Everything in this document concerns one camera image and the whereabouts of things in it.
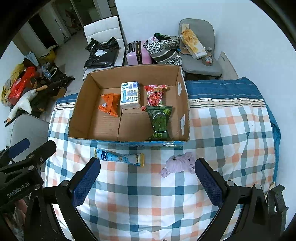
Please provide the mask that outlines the red plastic bag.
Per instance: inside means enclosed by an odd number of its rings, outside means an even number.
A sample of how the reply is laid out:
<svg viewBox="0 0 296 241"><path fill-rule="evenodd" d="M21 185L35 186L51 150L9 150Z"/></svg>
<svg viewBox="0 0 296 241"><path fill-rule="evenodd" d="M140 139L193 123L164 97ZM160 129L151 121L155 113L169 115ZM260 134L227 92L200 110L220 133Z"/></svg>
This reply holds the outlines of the red plastic bag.
<svg viewBox="0 0 296 241"><path fill-rule="evenodd" d="M23 76L11 87L11 92L8 96L8 101L11 105L16 105L26 87L32 88L31 79L36 78L37 75L36 68L33 66L30 66L25 70Z"/></svg>

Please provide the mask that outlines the purple soft cloth toy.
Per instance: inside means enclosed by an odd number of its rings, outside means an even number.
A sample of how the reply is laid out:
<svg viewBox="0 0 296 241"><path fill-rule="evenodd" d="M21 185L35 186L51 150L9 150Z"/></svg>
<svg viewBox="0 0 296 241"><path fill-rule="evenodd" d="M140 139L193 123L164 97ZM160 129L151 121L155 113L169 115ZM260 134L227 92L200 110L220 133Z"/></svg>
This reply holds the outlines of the purple soft cloth toy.
<svg viewBox="0 0 296 241"><path fill-rule="evenodd" d="M166 178L171 173L180 173L188 171L191 174L195 173L195 156L191 152L186 152L183 155L171 156L166 161L166 166L160 172L163 178Z"/></svg>

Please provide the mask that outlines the brown cardboard box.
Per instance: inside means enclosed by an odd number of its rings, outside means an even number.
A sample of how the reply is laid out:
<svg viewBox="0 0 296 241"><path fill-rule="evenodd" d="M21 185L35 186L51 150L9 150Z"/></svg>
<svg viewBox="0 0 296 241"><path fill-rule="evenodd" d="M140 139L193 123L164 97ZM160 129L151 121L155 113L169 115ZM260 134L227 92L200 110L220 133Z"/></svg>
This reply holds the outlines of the brown cardboard box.
<svg viewBox="0 0 296 241"><path fill-rule="evenodd" d="M68 135L107 144L184 145L190 120L182 68L142 64L88 73Z"/></svg>

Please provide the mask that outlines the white flat board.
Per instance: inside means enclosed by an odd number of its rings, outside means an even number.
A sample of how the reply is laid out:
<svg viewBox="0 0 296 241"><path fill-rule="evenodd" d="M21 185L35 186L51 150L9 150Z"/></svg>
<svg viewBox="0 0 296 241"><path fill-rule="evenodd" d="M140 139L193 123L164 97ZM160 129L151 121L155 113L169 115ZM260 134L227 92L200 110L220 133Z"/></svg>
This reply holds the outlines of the white flat board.
<svg viewBox="0 0 296 241"><path fill-rule="evenodd" d="M222 68L222 75L220 76L221 80L236 80L238 79L238 74L235 71L232 63L229 61L228 57L224 53L224 51L221 51L218 63L220 64Z"/></svg>

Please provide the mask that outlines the black plastic bag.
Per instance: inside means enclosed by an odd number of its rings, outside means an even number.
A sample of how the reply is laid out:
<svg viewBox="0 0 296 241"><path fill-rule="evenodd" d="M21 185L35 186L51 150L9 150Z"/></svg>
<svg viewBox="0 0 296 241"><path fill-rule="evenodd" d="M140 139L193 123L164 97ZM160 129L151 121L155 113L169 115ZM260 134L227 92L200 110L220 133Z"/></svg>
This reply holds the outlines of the black plastic bag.
<svg viewBox="0 0 296 241"><path fill-rule="evenodd" d="M84 63L84 68L104 68L115 64L119 54L119 44L115 37L111 37L106 43L101 43L91 38L85 47L89 51L89 58Z"/></svg>

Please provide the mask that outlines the black white patterned bag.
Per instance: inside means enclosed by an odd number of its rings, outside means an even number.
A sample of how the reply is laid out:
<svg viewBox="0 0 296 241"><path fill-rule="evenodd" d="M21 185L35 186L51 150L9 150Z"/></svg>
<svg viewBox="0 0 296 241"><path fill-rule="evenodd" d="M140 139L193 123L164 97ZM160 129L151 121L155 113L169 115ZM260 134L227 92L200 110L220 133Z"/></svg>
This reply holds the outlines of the black white patterned bag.
<svg viewBox="0 0 296 241"><path fill-rule="evenodd" d="M182 57L179 55L180 38L178 36L155 33L149 37L143 47L151 58L162 65L182 65Z"/></svg>

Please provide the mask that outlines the yellow chips bag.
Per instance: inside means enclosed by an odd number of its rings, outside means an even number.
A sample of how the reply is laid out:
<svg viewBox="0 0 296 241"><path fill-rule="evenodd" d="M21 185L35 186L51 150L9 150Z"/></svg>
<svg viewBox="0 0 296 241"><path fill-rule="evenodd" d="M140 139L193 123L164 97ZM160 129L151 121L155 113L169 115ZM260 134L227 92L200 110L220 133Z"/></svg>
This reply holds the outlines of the yellow chips bag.
<svg viewBox="0 0 296 241"><path fill-rule="evenodd" d="M191 29L186 28L181 32L181 40L194 59L207 55L203 45Z"/></svg>

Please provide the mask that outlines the orange snack bag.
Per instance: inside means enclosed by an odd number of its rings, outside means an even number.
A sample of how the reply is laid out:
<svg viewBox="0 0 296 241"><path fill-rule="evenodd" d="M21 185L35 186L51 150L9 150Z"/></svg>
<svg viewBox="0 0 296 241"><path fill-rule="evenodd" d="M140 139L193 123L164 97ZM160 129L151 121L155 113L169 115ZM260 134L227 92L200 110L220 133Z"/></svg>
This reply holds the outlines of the orange snack bag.
<svg viewBox="0 0 296 241"><path fill-rule="evenodd" d="M117 107L120 100L120 94L109 93L101 94L100 96L105 102L103 104L100 104L98 109L104 113L110 114L111 116L117 118Z"/></svg>

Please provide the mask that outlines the white goose plush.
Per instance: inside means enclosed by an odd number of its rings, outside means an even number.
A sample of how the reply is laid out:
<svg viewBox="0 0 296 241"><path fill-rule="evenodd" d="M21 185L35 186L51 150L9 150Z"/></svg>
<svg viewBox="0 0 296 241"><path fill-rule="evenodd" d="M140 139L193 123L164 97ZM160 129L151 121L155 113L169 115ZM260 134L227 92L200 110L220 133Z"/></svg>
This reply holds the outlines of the white goose plush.
<svg viewBox="0 0 296 241"><path fill-rule="evenodd" d="M27 91L14 105L11 112L8 115L8 118L4 121L6 123L6 126L9 125L12 120L16 117L16 113L19 109L24 110L25 112L31 114L32 113L32 107L30 102L38 95L38 92L47 89L47 85L43 85L37 89L32 89Z"/></svg>

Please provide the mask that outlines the green snack bag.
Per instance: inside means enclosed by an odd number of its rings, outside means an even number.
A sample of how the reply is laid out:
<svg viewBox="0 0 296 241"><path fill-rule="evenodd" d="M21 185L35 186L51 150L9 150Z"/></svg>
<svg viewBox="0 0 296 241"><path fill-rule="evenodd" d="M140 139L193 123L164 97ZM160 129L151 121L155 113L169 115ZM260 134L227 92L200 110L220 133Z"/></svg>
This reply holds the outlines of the green snack bag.
<svg viewBox="0 0 296 241"><path fill-rule="evenodd" d="M153 128L153 134L147 139L148 141L167 141L171 139L168 132L168 121L172 110L172 106L146 107Z"/></svg>

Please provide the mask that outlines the blue Nestle sachet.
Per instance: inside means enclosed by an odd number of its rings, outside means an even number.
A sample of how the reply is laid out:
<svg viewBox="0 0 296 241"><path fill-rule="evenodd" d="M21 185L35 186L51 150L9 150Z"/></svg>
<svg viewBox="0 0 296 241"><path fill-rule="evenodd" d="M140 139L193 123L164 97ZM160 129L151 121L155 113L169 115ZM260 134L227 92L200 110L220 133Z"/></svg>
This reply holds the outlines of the blue Nestle sachet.
<svg viewBox="0 0 296 241"><path fill-rule="evenodd" d="M116 154L112 152L108 152L106 150L102 150L99 148L94 149L95 157L101 161L112 161L112 162L121 162L130 164L133 166L144 167L144 154L130 154L130 155L122 155Z"/></svg>

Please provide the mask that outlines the grey office chair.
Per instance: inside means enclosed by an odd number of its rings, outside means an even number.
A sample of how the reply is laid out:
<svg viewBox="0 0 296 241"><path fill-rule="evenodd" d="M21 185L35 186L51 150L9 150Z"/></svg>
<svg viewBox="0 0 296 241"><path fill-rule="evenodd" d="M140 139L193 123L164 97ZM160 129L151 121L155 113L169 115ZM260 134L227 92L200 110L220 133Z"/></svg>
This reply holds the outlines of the grey office chair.
<svg viewBox="0 0 296 241"><path fill-rule="evenodd" d="M219 78L222 67L214 58L215 34L206 20L186 18L179 23L182 69L186 74Z"/></svg>

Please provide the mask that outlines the grey padded chair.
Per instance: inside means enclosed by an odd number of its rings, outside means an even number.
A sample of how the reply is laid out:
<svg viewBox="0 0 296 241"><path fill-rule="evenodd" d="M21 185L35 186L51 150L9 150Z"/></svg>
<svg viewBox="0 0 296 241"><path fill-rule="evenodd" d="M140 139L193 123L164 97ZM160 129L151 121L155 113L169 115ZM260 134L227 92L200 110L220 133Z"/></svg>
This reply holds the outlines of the grey padded chair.
<svg viewBox="0 0 296 241"><path fill-rule="evenodd" d="M33 115L22 114L16 118L11 132L10 145L27 138L30 146L14 158L15 162L22 161L32 151L48 140L49 123Z"/></svg>

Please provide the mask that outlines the pink suitcase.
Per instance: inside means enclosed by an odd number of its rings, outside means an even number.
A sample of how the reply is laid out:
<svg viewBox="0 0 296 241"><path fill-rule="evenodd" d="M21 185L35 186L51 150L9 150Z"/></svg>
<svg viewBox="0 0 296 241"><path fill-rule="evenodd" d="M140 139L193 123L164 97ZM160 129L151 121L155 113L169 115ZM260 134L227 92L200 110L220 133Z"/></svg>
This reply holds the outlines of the pink suitcase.
<svg viewBox="0 0 296 241"><path fill-rule="evenodd" d="M151 64L152 59L144 48L144 41L132 41L125 49L128 65Z"/></svg>

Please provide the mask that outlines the red snack bag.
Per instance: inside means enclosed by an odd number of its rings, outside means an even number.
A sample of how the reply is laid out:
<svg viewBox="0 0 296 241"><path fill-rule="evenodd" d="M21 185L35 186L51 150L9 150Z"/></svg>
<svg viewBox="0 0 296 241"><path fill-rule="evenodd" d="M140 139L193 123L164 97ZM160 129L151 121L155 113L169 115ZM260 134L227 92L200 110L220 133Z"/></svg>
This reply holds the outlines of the red snack bag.
<svg viewBox="0 0 296 241"><path fill-rule="evenodd" d="M168 85L162 84L152 84L152 85L145 85L144 89L146 91L146 100L147 105L142 106L142 111L146 111L147 106L163 106L163 95L164 92L167 90Z"/></svg>

